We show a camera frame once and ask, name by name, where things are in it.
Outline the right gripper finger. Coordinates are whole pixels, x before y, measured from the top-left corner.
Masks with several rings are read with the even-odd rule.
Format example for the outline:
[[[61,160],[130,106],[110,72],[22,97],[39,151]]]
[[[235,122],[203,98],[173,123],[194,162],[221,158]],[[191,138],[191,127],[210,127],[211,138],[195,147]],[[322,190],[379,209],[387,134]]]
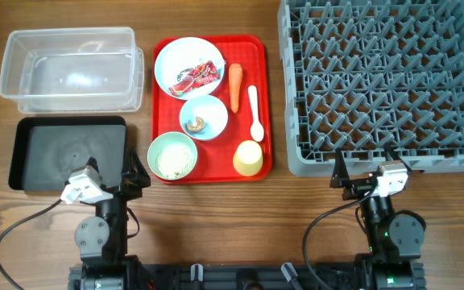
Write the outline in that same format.
[[[385,143],[383,149],[386,161],[400,161],[406,167],[407,173],[412,173],[412,169],[398,156],[390,143]]]
[[[341,189],[350,187],[350,176],[348,174],[342,150],[335,150],[334,167],[329,183],[330,188]]]

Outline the white rice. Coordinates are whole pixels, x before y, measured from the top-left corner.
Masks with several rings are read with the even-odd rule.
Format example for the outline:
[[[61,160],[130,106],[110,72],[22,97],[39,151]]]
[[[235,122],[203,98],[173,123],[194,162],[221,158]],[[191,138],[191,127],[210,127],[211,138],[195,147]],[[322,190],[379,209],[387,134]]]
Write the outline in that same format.
[[[188,146],[174,143],[160,151],[155,164],[162,178],[177,180],[191,172],[195,161],[195,155]]]

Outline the green bowl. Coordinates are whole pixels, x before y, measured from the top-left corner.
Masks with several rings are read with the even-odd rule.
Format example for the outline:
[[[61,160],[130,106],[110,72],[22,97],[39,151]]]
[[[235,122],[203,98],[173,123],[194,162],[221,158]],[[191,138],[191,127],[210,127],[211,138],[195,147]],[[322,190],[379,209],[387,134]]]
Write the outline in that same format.
[[[174,143],[183,143],[184,145],[188,146],[191,149],[191,151],[195,155],[195,159],[196,159],[192,170],[196,166],[197,157],[198,157],[196,144],[186,134],[176,132],[176,131],[170,131],[170,132],[164,133],[162,135],[159,135],[157,138],[155,138],[151,142],[150,147],[148,148],[148,153],[147,153],[148,166],[153,171],[153,173],[155,175],[157,175],[159,178],[162,178],[162,177],[161,177],[161,175],[160,175],[160,173],[159,173],[159,171],[157,169],[157,166],[155,164],[156,157],[164,147],[166,147],[168,145],[171,145],[171,144],[174,144]]]

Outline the brown food scrap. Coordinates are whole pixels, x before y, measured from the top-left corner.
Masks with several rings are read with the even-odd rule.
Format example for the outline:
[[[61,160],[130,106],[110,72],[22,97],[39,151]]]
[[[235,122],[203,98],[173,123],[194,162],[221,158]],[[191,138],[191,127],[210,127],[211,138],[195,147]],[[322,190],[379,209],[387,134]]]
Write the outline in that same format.
[[[196,116],[193,122],[185,124],[186,130],[192,133],[198,133],[205,129],[205,121],[203,118]]]

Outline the yellow cup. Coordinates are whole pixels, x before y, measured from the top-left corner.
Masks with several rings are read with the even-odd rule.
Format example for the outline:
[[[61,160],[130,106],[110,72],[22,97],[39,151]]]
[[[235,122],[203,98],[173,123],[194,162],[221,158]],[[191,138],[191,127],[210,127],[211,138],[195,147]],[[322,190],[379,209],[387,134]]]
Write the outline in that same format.
[[[242,176],[254,176],[263,166],[263,151],[261,146],[252,140],[239,144],[233,157],[233,166]]]

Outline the white plastic spoon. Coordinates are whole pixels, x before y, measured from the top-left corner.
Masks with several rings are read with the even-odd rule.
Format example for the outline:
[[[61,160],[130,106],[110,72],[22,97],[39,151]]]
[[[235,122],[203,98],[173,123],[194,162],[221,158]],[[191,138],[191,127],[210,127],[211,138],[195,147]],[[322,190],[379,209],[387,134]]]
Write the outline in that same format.
[[[259,103],[258,103],[258,90],[254,85],[250,85],[247,89],[249,102],[252,113],[251,137],[254,141],[260,143],[263,141],[264,129],[259,121]]]

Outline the red snack wrapper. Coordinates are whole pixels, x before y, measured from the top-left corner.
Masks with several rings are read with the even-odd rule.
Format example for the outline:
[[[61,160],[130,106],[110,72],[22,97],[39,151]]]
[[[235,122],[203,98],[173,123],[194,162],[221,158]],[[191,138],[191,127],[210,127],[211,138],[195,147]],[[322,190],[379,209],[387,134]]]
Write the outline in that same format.
[[[180,97],[208,85],[220,78],[218,70],[212,60],[208,60],[193,68],[187,68],[180,72],[177,77],[177,83],[169,87],[169,92]]]

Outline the orange carrot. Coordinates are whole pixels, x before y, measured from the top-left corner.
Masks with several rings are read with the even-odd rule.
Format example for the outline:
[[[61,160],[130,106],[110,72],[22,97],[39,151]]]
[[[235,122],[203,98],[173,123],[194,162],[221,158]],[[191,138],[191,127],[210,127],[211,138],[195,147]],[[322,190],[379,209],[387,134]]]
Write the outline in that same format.
[[[238,112],[239,95],[242,84],[242,66],[233,63],[229,67],[229,93],[230,93],[230,108],[234,113]]]

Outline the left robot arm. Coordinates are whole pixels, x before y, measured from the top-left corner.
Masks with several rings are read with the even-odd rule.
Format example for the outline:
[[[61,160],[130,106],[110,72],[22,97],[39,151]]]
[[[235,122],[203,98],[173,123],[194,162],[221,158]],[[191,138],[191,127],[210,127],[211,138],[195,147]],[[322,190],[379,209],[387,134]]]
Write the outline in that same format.
[[[61,200],[79,202],[95,208],[95,215],[77,226],[75,242],[81,265],[68,274],[68,288],[153,289],[154,278],[136,255],[127,254],[127,242],[134,235],[127,230],[129,219],[136,219],[127,202],[143,196],[151,178],[133,148],[126,149],[121,182],[108,187],[102,183],[97,161],[91,157],[65,182]]]

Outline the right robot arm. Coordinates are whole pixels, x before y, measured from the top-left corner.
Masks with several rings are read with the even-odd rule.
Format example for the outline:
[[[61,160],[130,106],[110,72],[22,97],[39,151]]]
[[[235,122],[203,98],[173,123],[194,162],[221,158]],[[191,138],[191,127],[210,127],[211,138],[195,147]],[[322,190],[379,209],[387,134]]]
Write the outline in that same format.
[[[342,189],[342,199],[358,208],[356,219],[367,236],[369,252],[357,254],[342,287],[352,289],[420,289],[425,286],[421,257],[426,222],[411,210],[396,211],[392,196],[402,193],[411,168],[390,146],[384,147],[385,160],[368,177],[349,176],[342,151],[335,151],[330,181]]]

